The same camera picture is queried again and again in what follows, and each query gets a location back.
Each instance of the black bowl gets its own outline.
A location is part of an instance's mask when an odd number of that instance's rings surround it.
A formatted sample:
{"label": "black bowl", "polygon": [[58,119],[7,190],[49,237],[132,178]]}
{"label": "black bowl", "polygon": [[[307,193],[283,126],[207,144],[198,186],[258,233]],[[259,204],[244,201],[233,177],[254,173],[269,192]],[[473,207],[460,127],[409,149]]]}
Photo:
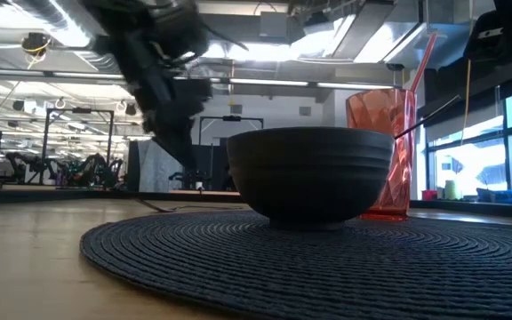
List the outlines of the black bowl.
{"label": "black bowl", "polygon": [[243,200],[273,227],[336,229],[376,201],[394,144],[367,130],[266,129],[230,137],[228,161]]}

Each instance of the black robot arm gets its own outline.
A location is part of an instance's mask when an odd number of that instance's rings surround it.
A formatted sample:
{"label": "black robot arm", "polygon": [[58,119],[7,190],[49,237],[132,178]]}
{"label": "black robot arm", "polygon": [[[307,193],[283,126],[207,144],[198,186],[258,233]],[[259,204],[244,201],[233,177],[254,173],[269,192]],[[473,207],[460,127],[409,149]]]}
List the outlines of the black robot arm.
{"label": "black robot arm", "polygon": [[[203,111],[207,97],[194,94],[195,90],[181,93],[173,79],[185,63],[207,50],[205,25],[195,2],[151,6],[137,0],[84,0],[84,5],[108,33],[98,38],[95,51],[116,58],[140,106],[145,132],[153,132],[156,143],[185,167],[195,169],[192,117]],[[192,52],[189,58],[181,58],[188,52]],[[204,87],[198,92],[210,92],[208,80],[190,83]]]}

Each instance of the round woven placemat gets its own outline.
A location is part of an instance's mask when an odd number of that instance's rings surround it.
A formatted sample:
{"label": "round woven placemat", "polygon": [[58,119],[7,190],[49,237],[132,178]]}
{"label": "round woven placemat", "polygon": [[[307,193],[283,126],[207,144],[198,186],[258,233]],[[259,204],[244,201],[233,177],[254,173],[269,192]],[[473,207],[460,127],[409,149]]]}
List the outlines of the round woven placemat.
{"label": "round woven placemat", "polygon": [[109,223],[83,256],[154,292],[290,319],[512,318],[512,226],[351,220],[275,230],[254,212]]}

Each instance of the desk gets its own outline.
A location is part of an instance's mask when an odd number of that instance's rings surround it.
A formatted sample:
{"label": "desk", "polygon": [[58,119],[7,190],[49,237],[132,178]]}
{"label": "desk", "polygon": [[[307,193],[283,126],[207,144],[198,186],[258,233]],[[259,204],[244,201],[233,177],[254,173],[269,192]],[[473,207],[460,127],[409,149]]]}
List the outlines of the desk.
{"label": "desk", "polygon": [[[151,203],[162,207],[188,204]],[[0,319],[238,319],[212,308],[135,289],[103,275],[80,257],[80,236],[88,229],[149,214],[155,213],[131,200],[0,204]],[[412,210],[410,214],[429,219],[512,224],[512,219],[507,218],[429,209]]]}
{"label": "desk", "polygon": [[213,196],[240,196],[233,191],[197,191],[197,190],[171,190],[169,193],[176,195],[213,195]]}

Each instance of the red straw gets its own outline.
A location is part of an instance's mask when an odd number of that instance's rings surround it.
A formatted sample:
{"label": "red straw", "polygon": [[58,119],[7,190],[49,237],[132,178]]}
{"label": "red straw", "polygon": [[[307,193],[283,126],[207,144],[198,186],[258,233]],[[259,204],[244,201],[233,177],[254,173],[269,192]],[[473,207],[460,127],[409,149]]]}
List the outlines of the red straw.
{"label": "red straw", "polygon": [[430,58],[430,53],[432,53],[432,50],[434,50],[434,44],[436,43],[437,38],[437,32],[434,32],[432,36],[430,36],[430,41],[428,42],[428,46],[426,47],[426,51],[424,52],[424,58],[422,58],[422,62],[420,66],[418,67],[418,70],[416,71],[416,77],[414,77],[414,82],[412,82],[412,87],[410,90],[412,92],[416,92],[416,89],[418,89],[418,83],[420,82],[420,79],[422,78],[422,74],[424,73],[424,69],[426,68],[426,65],[428,64],[428,60]]}

